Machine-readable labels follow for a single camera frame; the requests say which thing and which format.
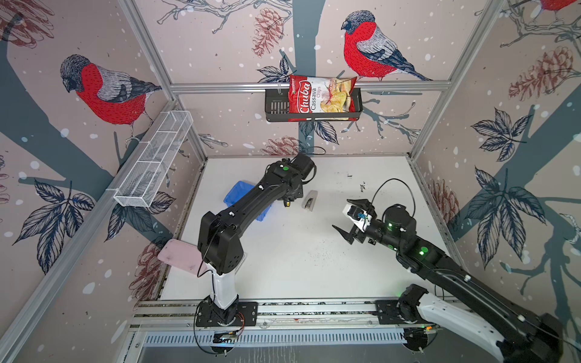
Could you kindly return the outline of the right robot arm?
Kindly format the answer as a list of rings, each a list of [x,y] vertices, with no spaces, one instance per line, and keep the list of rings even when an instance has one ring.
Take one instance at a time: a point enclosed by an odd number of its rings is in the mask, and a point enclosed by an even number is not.
[[[416,220],[403,205],[388,207],[378,219],[370,201],[349,200],[343,213],[353,223],[351,230],[339,230],[349,244],[367,241],[393,250],[402,267],[466,306],[458,308],[412,284],[398,301],[403,320],[446,328],[500,362],[561,360],[563,327],[558,319],[550,314],[538,316],[470,275],[442,249],[417,235]]]

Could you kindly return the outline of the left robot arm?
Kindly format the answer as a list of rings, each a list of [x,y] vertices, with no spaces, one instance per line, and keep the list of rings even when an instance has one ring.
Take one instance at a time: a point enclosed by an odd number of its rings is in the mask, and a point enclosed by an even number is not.
[[[292,202],[303,198],[304,185],[310,182],[309,174],[316,174],[316,165],[303,153],[271,163],[257,185],[231,207],[202,217],[198,250],[212,272],[213,293],[209,306],[216,322],[230,325],[238,314],[235,271],[244,257],[241,237],[275,201],[290,207]]]

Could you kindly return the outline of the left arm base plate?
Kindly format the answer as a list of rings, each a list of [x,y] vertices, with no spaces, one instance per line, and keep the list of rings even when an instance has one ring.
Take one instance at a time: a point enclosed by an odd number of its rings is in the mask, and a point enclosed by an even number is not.
[[[234,301],[226,309],[221,309],[212,300],[200,302],[195,313],[197,328],[254,327],[257,323],[258,304],[256,302]]]

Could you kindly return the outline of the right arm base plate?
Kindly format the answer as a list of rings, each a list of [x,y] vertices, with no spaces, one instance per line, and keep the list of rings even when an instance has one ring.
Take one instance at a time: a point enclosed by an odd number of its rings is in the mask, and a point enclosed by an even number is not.
[[[380,325],[434,325],[423,319],[416,308],[407,308],[397,299],[376,300],[375,309]]]

